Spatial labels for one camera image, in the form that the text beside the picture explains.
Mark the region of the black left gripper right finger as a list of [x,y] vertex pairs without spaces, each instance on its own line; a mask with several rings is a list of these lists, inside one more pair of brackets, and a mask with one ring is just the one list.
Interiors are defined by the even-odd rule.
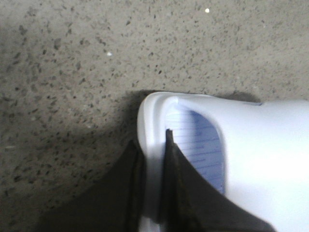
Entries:
[[159,211],[164,232],[273,232],[268,222],[228,200],[187,160],[166,131]]

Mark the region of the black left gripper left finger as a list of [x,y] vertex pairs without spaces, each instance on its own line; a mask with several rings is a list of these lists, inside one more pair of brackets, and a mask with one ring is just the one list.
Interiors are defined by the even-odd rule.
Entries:
[[144,156],[130,141],[115,165],[80,196],[53,209],[38,232],[137,232],[143,202]]

